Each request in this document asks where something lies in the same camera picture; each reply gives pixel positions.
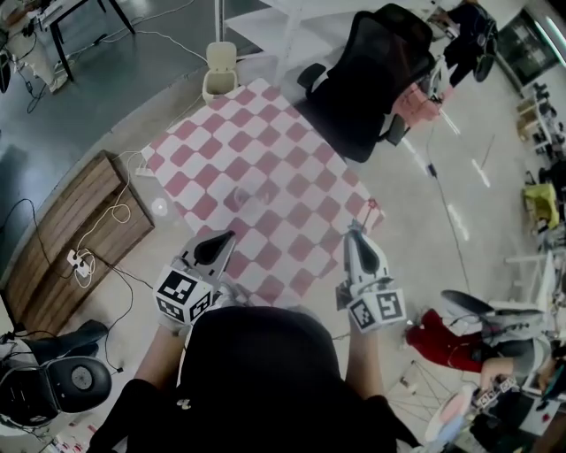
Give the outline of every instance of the power strip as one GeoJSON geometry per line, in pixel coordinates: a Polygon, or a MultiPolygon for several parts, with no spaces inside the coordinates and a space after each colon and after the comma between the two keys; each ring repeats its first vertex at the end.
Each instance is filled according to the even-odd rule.
{"type": "Polygon", "coordinates": [[[77,252],[73,249],[69,250],[69,254],[67,255],[67,261],[73,267],[75,271],[79,273],[79,275],[86,279],[88,277],[88,273],[90,272],[90,268],[85,263],[85,260],[77,255],[77,252]]]}

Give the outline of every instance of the person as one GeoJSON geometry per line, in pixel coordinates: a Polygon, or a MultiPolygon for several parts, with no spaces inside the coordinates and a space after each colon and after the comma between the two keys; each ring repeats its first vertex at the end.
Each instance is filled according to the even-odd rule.
{"type": "MultiPolygon", "coordinates": [[[[12,368],[43,365],[63,356],[95,356],[96,342],[108,334],[98,321],[85,322],[74,332],[30,340],[28,335],[5,334],[0,337],[0,381],[12,368]]],[[[0,423],[0,436],[22,435],[21,430],[0,423]]]]}
{"type": "Polygon", "coordinates": [[[419,325],[407,331],[405,338],[421,356],[437,365],[480,373],[480,387],[484,391],[497,376],[515,376],[521,380],[532,372],[539,373],[539,386],[546,388],[556,367],[547,338],[543,334],[529,338],[526,333],[523,337],[517,334],[516,339],[497,341],[494,332],[502,329],[485,320],[483,324],[481,332],[458,336],[444,325],[438,312],[429,310],[419,325]]]}
{"type": "Polygon", "coordinates": [[[352,320],[345,380],[331,336],[304,312],[207,311],[192,329],[182,365],[185,338],[175,335],[158,328],[90,453],[110,452],[126,437],[130,453],[311,444],[395,453],[397,440],[418,446],[384,396],[378,333],[361,334],[352,320]]]}
{"type": "Polygon", "coordinates": [[[39,7],[32,2],[25,7],[19,0],[0,0],[0,28],[8,34],[6,49],[16,59],[16,65],[23,61],[34,73],[42,78],[51,93],[55,93],[67,82],[66,74],[56,76],[47,51],[36,33],[27,35],[24,29],[29,25],[27,14],[39,7]]]}
{"type": "Polygon", "coordinates": [[[450,85],[455,87],[471,73],[478,64],[482,48],[478,37],[484,33],[489,15],[478,0],[463,0],[462,4],[449,12],[432,16],[438,22],[454,22],[460,26],[460,34],[445,49],[444,57],[448,69],[456,66],[450,76],[450,85]]]}

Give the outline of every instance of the desk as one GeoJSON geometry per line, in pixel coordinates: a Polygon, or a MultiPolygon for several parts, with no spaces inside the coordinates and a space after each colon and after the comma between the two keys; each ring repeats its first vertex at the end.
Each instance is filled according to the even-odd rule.
{"type": "MultiPolygon", "coordinates": [[[[262,79],[203,107],[142,153],[196,234],[236,233],[226,273],[254,305],[297,305],[343,262],[352,219],[366,230],[381,221],[357,176],[262,79]]],[[[338,283],[334,276],[328,286],[338,283]]]]}
{"type": "MultiPolygon", "coordinates": [[[[71,14],[74,10],[85,4],[88,0],[56,0],[52,4],[49,5],[45,9],[42,14],[37,16],[39,23],[41,24],[42,28],[49,29],[51,32],[51,36],[53,37],[53,42],[55,43],[55,47],[57,48],[57,53],[59,54],[59,58],[61,60],[61,64],[63,65],[69,80],[74,81],[73,75],[71,74],[71,68],[69,67],[69,63],[67,62],[67,58],[65,53],[63,52],[62,43],[63,40],[61,39],[61,31],[59,30],[59,22],[71,14]]],[[[106,12],[102,0],[97,0],[98,4],[100,4],[101,8],[104,12],[106,12]]],[[[130,32],[135,35],[135,30],[130,24],[130,21],[127,19],[126,15],[116,3],[116,0],[108,0],[114,8],[114,11],[119,15],[124,22],[124,25],[127,27],[130,32]]]]}

